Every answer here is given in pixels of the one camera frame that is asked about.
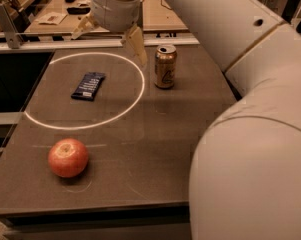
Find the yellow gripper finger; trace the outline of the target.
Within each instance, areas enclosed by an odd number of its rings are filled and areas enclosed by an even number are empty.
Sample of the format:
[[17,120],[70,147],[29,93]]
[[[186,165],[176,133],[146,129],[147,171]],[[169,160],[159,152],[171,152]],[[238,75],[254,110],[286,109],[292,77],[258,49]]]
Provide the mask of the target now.
[[142,66],[146,65],[148,57],[144,47],[143,31],[137,24],[134,24],[124,33],[121,43],[133,57],[138,58]]
[[88,13],[80,20],[79,24],[74,29],[71,38],[76,40],[83,34],[89,33],[97,27],[98,23],[94,19],[93,15]]

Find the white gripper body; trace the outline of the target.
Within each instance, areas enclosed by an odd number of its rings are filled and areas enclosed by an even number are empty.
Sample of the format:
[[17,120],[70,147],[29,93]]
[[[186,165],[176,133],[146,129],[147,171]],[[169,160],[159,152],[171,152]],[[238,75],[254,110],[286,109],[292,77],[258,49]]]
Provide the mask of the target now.
[[125,32],[139,19],[140,0],[91,0],[96,22],[111,32]]

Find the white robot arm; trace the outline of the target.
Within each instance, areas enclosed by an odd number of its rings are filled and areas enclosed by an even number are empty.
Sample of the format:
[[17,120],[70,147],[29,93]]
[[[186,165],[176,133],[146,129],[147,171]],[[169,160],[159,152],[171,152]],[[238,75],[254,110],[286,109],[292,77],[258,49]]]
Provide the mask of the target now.
[[165,0],[241,100],[197,145],[194,240],[301,240],[301,36],[258,0]]

